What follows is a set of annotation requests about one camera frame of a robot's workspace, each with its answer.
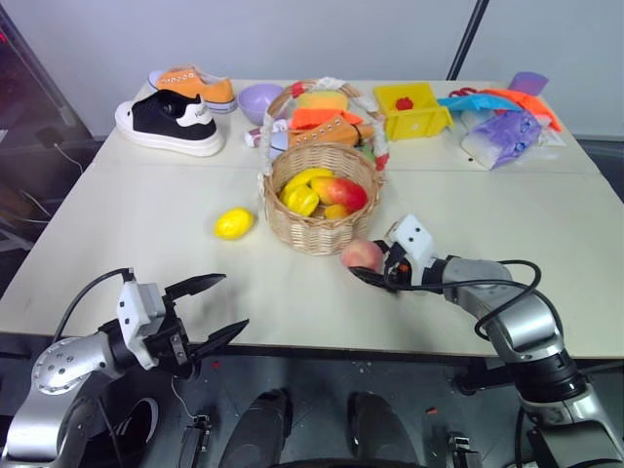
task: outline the white wall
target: white wall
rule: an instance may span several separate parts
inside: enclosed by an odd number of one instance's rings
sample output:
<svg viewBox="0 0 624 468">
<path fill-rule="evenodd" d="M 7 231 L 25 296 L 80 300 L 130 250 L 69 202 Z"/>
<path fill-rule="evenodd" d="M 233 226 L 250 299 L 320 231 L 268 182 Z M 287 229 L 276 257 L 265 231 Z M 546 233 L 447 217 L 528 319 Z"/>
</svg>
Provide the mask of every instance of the white wall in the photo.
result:
<svg viewBox="0 0 624 468">
<path fill-rule="evenodd" d="M 444 79 L 474 0 L 1 0 L 94 136 L 151 69 Z"/>
<path fill-rule="evenodd" d="M 550 78 L 544 96 L 577 137 L 624 138 L 624 2 L 489 2 L 460 79 Z"/>
</svg>

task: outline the fruit basket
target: fruit basket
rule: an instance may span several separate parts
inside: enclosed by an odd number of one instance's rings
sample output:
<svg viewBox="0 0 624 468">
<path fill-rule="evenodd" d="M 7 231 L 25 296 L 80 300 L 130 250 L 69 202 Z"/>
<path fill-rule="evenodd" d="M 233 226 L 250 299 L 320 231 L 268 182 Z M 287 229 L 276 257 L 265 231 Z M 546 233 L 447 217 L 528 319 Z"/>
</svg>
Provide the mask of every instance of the fruit basket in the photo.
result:
<svg viewBox="0 0 624 468">
<path fill-rule="evenodd" d="M 375 132 L 373 152 L 375 163 L 355 148 L 334 142 L 309 142 L 287 149 L 275 161 L 269 157 L 273 121 L 299 94 L 315 90 L 336 90 L 344 93 L 356 106 L 363 108 L 371 118 Z M 298 251 L 311 255 L 337 254 L 357 237 L 365 237 L 371 216 L 377 204 L 382 184 L 382 170 L 388 159 L 383 135 L 382 117 L 376 104 L 363 97 L 352 86 L 332 78 L 305 80 L 286 87 L 271 103 L 262 127 L 260 150 L 265 167 L 260 178 L 260 192 L 269 225 L 282 241 Z M 339 219 L 324 219 L 318 211 L 302 216 L 289 210 L 280 200 L 280 191 L 294 176 L 309 168 L 326 168 L 336 176 L 360 184 L 368 200 L 363 208 Z"/>
</svg>

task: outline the mango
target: mango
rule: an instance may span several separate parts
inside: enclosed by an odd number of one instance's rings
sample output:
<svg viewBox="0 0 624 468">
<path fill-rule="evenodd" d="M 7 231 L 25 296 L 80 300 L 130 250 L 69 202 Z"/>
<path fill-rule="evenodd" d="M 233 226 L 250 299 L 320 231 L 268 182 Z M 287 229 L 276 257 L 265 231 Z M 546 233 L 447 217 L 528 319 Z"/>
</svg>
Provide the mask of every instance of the mango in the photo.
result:
<svg viewBox="0 0 624 468">
<path fill-rule="evenodd" d="M 349 213 L 361 210 L 369 196 L 358 183 L 342 177 L 314 177 L 310 186 L 326 205 L 344 205 Z"/>
<path fill-rule="evenodd" d="M 349 211 L 344 205 L 329 205 L 324 211 L 325 219 L 341 219 L 348 217 Z"/>
</svg>

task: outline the white table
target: white table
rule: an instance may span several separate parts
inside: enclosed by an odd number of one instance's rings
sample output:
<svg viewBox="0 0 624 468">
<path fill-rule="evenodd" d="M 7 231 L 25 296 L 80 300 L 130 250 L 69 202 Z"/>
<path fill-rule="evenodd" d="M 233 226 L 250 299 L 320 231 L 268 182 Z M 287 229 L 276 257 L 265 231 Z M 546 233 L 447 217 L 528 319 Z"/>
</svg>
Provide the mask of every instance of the white table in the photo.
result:
<svg viewBox="0 0 624 468">
<path fill-rule="evenodd" d="M 235 82 L 241 90 L 250 82 Z M 355 82 L 365 93 L 372 82 Z M 433 83 L 437 96 L 461 86 Z M 240 111 L 217 117 L 226 147 L 197 159 L 141 148 L 114 131 L 35 245 L 0 300 L 0 329 L 52 333 L 73 296 L 109 269 L 133 266 L 162 288 L 189 276 L 227 280 L 178 302 L 192 340 L 250 318 L 236 342 L 452 355 L 493 355 L 474 319 L 431 293 L 389 293 L 359 282 L 337 256 L 293 251 L 271 232 L 256 193 L 257 150 Z M 392 143 L 387 183 L 370 238 L 405 213 L 434 235 L 440 254 L 526 258 L 557 305 L 574 357 L 624 356 L 624 209 L 595 165 L 564 130 L 551 159 L 527 157 L 493 172 L 468 161 L 459 129 Z M 250 234 L 212 235 L 223 211 L 259 213 Z M 529 281 L 528 272 L 514 270 Z M 115 314 L 119 280 L 95 288 L 68 334 L 88 334 Z"/>
</svg>

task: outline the yellow plastic crate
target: yellow plastic crate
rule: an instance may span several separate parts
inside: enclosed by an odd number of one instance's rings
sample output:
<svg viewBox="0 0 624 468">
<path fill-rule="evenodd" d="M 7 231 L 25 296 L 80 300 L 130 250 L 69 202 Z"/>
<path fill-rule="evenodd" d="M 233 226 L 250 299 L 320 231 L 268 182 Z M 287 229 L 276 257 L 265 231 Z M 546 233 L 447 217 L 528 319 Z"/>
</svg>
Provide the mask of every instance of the yellow plastic crate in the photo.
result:
<svg viewBox="0 0 624 468">
<path fill-rule="evenodd" d="M 429 83 L 377 86 L 373 91 L 386 116 L 388 139 L 432 137 L 446 126 L 452 126 L 449 110 L 438 104 Z M 413 108 L 397 110 L 400 98 L 410 98 Z"/>
</svg>

